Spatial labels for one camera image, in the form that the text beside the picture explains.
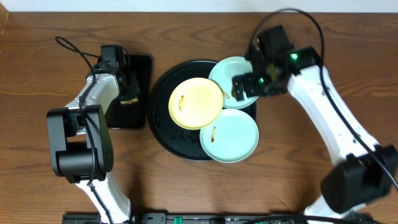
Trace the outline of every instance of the black tray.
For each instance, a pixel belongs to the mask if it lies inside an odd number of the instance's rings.
[[[194,161],[212,160],[200,145],[200,130],[187,130],[174,123],[169,114],[173,90],[190,78],[208,78],[217,62],[196,60],[181,63],[167,71],[154,85],[148,107],[148,123],[156,140],[172,154]],[[241,109],[256,118],[256,103]]]

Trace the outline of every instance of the wooden surface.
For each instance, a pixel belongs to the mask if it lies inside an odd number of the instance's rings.
[[[398,15],[314,14],[323,27],[325,64],[359,122],[385,145],[398,143]],[[100,54],[119,44],[154,57],[151,86],[174,65],[198,58],[242,55],[264,14],[12,13],[0,42],[0,223],[60,223],[65,212],[95,212],[88,197],[52,171],[45,115],[83,88],[88,67],[55,41],[66,37]],[[284,14],[296,48],[318,34],[306,18]],[[307,114],[289,95],[260,98],[257,149],[235,164],[180,159],[142,131],[109,130],[113,171],[140,212],[301,211],[320,194],[332,169]],[[397,223],[398,196],[366,211]]]
[[[0,3],[0,39],[4,33],[4,28],[7,23],[8,11],[7,9]]]

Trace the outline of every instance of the stacked plates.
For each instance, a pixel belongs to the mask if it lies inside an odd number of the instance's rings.
[[[256,148],[259,131],[245,108],[257,97],[236,101],[231,94],[232,78],[252,72],[251,64],[242,57],[230,57],[217,63],[208,79],[191,78],[181,82],[169,99],[173,121],[184,129],[200,129],[204,151],[220,162],[238,162]]]

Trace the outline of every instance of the wire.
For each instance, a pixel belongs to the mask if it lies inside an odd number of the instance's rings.
[[[350,133],[354,136],[354,138],[357,140],[357,142],[359,142],[360,145],[362,147],[364,147],[364,149],[368,152],[370,157],[383,170],[383,172],[385,174],[387,174],[388,178],[391,179],[392,184],[394,185],[394,187],[398,191],[398,183],[395,180],[395,178],[387,170],[387,168],[384,166],[384,164],[376,157],[375,153],[369,148],[369,146],[367,146],[366,143],[361,139],[361,137],[356,133],[356,131],[353,129],[353,127],[351,127],[349,122],[346,120],[346,118],[341,113],[341,111],[338,109],[338,107],[336,106],[336,103],[333,101],[332,97],[330,96],[329,89],[326,86],[325,81],[324,81],[324,77],[323,77],[323,59],[325,57],[325,40],[323,38],[323,32],[322,32],[322,29],[321,29],[320,25],[318,24],[318,22],[310,14],[308,14],[307,12],[301,11],[299,9],[291,9],[291,8],[280,9],[280,10],[278,10],[276,12],[273,12],[273,13],[269,14],[262,21],[260,21],[260,23],[258,23],[256,29],[254,30],[254,32],[253,32],[253,34],[252,34],[252,36],[250,38],[250,43],[249,43],[249,47],[248,47],[248,51],[247,51],[246,55],[250,55],[250,53],[251,53],[251,44],[253,43],[253,40],[254,40],[256,34],[258,33],[259,29],[265,24],[265,22],[267,22],[270,18],[272,18],[272,17],[274,17],[274,16],[276,16],[276,15],[278,15],[281,12],[284,12],[284,11],[299,12],[302,15],[306,16],[307,18],[309,18],[314,23],[314,25],[317,27],[317,29],[319,31],[320,40],[321,40],[321,56],[320,56],[320,61],[319,61],[319,65],[318,66],[319,66],[319,76],[320,76],[320,80],[321,80],[323,91],[325,92],[326,97],[328,98],[331,106],[336,111],[337,115],[340,117],[340,119],[345,124],[345,126],[348,128]]]
[[[73,51],[73,52],[79,53],[78,50],[72,49],[72,48],[66,46],[65,44],[61,43],[57,38],[55,38],[55,41],[57,41],[57,43],[58,43],[59,45],[61,45],[62,47],[65,47],[66,49],[71,50],[71,51]],[[100,56],[93,55],[93,54],[89,54],[89,53],[86,53],[86,52],[81,52],[81,53],[82,53],[83,55],[87,55],[87,56],[91,56],[91,57],[96,57],[96,58],[99,58],[99,57],[100,57]]]
[[[109,220],[109,224],[113,224],[111,212],[106,208],[104,202],[101,200],[100,196],[98,195],[98,192],[95,190],[95,187],[92,184],[90,184],[90,189],[91,189],[91,192],[94,194],[95,198],[97,199],[99,205],[105,211],[105,214]]]
[[[64,41],[65,43],[67,43],[69,46],[71,46],[73,49],[70,49],[69,47],[65,46],[63,43],[61,43],[59,40]],[[67,39],[60,37],[60,36],[56,36],[55,37],[55,41],[57,41],[57,43],[59,43],[61,46],[72,50],[73,52],[79,53],[80,56],[83,57],[83,59],[85,60],[85,62],[87,63],[87,65],[90,68],[91,74],[93,75],[93,81],[91,82],[91,84],[87,87],[87,89],[83,92],[83,94],[81,94],[81,96],[79,97],[79,110],[80,110],[80,116],[81,119],[83,120],[83,123],[85,125],[86,128],[86,132],[88,135],[88,139],[90,141],[90,146],[91,146],[91,154],[93,156],[93,167],[91,168],[91,174],[90,174],[90,179],[87,183],[87,186],[89,186],[93,180],[94,180],[94,176],[95,176],[95,169],[96,169],[96,149],[95,149],[95,145],[94,145],[94,139],[93,139],[93,135],[91,133],[90,127],[88,126],[88,122],[87,122],[87,117],[86,117],[86,113],[85,110],[83,108],[83,103],[87,97],[87,94],[90,92],[90,90],[93,88],[93,86],[95,85],[97,79],[96,79],[96,75],[94,72],[93,67],[91,66],[91,63],[87,60],[87,58],[85,57],[84,53],[81,52],[76,46],[74,46],[71,42],[69,42]]]
[[[130,68],[130,65],[131,65],[131,59],[130,59],[130,53],[129,53],[129,51],[125,48],[125,47],[123,47],[123,50],[126,52],[126,54],[127,54],[127,67],[128,67],[128,69]]]
[[[278,216],[269,216],[257,218],[255,220],[251,220],[245,222],[243,224],[257,224],[260,222],[269,222],[276,220],[299,220],[299,221],[318,221],[318,222],[330,222],[336,224],[359,224],[359,223],[374,223],[372,221],[351,221],[351,220],[343,220],[340,218],[329,218],[329,217],[318,217],[312,215],[278,215]]]
[[[91,118],[90,116],[87,116],[86,114],[86,118],[87,120],[93,125],[93,127],[95,128],[95,130],[100,133],[100,128],[96,125],[96,123],[94,122],[93,118]]]

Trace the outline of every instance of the black base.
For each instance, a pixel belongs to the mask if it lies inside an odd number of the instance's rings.
[[[100,224],[100,214],[63,215],[62,224]]]
[[[135,103],[122,105],[119,99],[111,102],[105,114],[109,128],[139,129],[145,126],[152,58],[148,55],[130,55],[130,58],[130,69],[136,74],[141,93]]]

